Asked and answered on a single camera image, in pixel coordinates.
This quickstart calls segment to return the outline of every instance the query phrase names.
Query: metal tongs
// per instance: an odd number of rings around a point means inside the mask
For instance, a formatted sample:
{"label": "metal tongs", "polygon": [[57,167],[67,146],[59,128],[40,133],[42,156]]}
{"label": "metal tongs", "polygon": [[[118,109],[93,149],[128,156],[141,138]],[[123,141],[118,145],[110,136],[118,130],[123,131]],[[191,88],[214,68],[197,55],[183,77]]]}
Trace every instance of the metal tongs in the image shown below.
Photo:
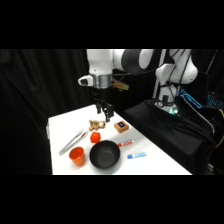
{"label": "metal tongs", "polygon": [[70,149],[72,149],[79,141],[81,141],[82,139],[84,139],[87,135],[88,135],[88,133],[89,133],[89,131],[87,131],[87,132],[85,132],[85,133],[83,133],[83,131],[84,131],[84,129],[82,129],[82,130],[80,130],[77,134],[76,134],[76,136],[59,152],[59,154],[62,156],[63,154],[65,154],[66,152],[68,152]]}

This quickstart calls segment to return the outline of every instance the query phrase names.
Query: orange cup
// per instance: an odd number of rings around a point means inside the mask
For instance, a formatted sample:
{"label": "orange cup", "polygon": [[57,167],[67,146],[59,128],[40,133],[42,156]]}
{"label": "orange cup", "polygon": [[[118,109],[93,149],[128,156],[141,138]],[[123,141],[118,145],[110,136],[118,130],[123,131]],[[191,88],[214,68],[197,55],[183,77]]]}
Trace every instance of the orange cup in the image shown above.
{"label": "orange cup", "polygon": [[75,163],[76,166],[82,166],[85,163],[84,149],[81,147],[74,148],[69,153],[69,158]]}

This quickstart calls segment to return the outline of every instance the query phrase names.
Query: black background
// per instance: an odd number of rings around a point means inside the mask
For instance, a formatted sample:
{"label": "black background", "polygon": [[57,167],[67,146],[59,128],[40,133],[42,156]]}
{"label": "black background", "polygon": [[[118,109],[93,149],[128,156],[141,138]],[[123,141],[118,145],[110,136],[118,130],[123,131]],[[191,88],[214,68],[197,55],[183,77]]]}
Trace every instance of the black background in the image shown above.
{"label": "black background", "polygon": [[[207,71],[215,51],[193,50],[200,71]],[[160,54],[158,49],[149,70],[158,66]],[[224,50],[218,49],[209,70],[209,89],[222,95],[223,61]],[[84,49],[0,49],[1,174],[52,174],[48,118],[93,104],[92,89],[77,82],[88,69]],[[125,77],[130,90],[113,89],[115,111],[123,116],[126,109],[151,99],[155,80],[155,72]],[[212,158],[219,170],[224,164],[223,147]]]}

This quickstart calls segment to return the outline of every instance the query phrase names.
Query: white table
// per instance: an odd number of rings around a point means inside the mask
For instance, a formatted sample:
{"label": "white table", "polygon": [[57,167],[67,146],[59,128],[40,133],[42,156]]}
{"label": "white table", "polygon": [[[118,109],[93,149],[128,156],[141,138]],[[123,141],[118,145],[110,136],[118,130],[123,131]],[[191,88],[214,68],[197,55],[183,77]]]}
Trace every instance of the white table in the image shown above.
{"label": "white table", "polygon": [[[116,113],[111,118],[110,123],[107,123],[105,129],[98,130],[101,133],[101,140],[110,140],[118,144],[132,139],[135,140],[135,143],[120,148],[121,158],[113,169],[101,171],[96,169],[89,160],[89,152],[94,145],[90,142],[91,133],[89,133],[85,139],[76,145],[76,147],[84,148],[86,162],[82,167],[75,166],[69,159],[69,152],[60,156],[59,151],[79,130],[83,128],[88,130],[90,126],[89,120],[103,121],[105,120],[105,115],[104,113],[97,114],[96,107],[93,105],[49,118],[49,138],[54,175],[190,175],[187,170],[130,124],[129,131],[119,134],[114,128],[114,124],[124,119]],[[146,152],[147,157],[131,160],[127,158],[130,154],[141,152]]]}

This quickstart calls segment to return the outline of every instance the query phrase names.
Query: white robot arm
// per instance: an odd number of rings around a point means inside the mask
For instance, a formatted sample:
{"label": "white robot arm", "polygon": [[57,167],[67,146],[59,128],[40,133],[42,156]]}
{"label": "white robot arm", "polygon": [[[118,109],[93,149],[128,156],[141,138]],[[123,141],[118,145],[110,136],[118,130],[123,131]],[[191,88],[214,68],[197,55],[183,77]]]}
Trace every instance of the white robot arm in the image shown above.
{"label": "white robot arm", "polygon": [[[94,89],[94,103],[98,113],[101,109],[109,122],[113,117],[113,106],[110,104],[110,90],[112,85],[113,69],[118,69],[130,75],[139,75],[149,66],[154,49],[88,49],[90,64],[89,75],[79,79],[82,86],[91,86]],[[165,111],[175,107],[174,97],[177,93],[172,83],[189,84],[197,77],[197,68],[191,60],[191,49],[172,49],[175,65],[164,64],[156,76],[160,81],[160,95],[157,106]]]}

